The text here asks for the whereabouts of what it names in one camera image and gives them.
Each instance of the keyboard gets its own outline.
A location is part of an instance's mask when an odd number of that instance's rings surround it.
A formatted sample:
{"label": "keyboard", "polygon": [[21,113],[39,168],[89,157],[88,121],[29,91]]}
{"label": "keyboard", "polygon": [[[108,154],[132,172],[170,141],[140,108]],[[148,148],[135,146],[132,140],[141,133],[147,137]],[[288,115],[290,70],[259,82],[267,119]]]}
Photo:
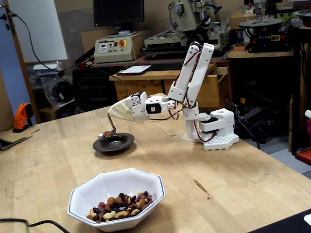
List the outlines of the keyboard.
{"label": "keyboard", "polygon": [[162,70],[181,70],[184,62],[181,63],[161,63],[152,64],[147,71],[162,71]]}

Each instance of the spoon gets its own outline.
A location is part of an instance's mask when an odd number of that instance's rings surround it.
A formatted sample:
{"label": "spoon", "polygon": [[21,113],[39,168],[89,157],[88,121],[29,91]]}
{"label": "spoon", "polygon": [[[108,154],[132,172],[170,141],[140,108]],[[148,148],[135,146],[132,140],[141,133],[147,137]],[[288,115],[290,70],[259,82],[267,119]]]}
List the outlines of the spoon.
{"label": "spoon", "polygon": [[109,122],[110,122],[110,124],[111,124],[112,129],[111,129],[111,130],[108,130],[108,131],[105,131],[105,132],[103,132],[103,133],[101,133],[101,134],[99,134],[99,135],[98,135],[98,138],[112,137],[112,136],[115,135],[116,132],[117,132],[117,129],[116,129],[116,127],[114,126],[114,124],[113,124],[113,122],[112,122],[112,119],[111,119],[109,113],[107,114],[107,117],[108,117],[108,119],[109,119]]}

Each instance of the robotic arm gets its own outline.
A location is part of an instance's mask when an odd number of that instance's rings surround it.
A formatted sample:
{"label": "robotic arm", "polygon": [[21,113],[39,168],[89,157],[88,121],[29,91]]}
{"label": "robotic arm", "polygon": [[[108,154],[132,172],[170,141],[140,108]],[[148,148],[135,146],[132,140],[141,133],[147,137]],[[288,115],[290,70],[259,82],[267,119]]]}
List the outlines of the robotic arm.
{"label": "robotic arm", "polygon": [[186,122],[187,136],[194,142],[202,142],[205,150],[227,149],[239,141],[233,133],[233,112],[220,109],[209,116],[199,113],[196,101],[210,63],[214,46],[193,42],[188,50],[179,76],[172,83],[167,97],[152,96],[146,92],[136,92],[114,104],[108,113],[117,118],[130,121],[147,120],[151,115],[175,110],[183,102],[183,118]]}

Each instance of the brown plate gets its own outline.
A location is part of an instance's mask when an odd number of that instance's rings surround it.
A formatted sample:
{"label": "brown plate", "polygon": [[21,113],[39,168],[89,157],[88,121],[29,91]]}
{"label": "brown plate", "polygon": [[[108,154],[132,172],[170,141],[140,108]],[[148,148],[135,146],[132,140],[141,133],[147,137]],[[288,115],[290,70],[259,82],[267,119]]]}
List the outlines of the brown plate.
{"label": "brown plate", "polygon": [[112,137],[100,138],[93,144],[94,150],[99,152],[114,152],[130,146],[134,136],[129,133],[116,133]]}

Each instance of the control box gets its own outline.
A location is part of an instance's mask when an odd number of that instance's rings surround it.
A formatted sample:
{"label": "control box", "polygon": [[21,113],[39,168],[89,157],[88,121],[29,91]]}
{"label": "control box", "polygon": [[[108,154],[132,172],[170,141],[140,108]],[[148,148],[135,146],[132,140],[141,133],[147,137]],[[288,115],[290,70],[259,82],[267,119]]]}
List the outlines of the control box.
{"label": "control box", "polygon": [[104,37],[96,41],[94,58],[96,63],[132,61],[140,58],[143,45],[141,33]]}
{"label": "control box", "polygon": [[282,25],[279,28],[264,28],[254,32],[251,37],[249,52],[276,52],[289,51],[292,48],[290,25]]}

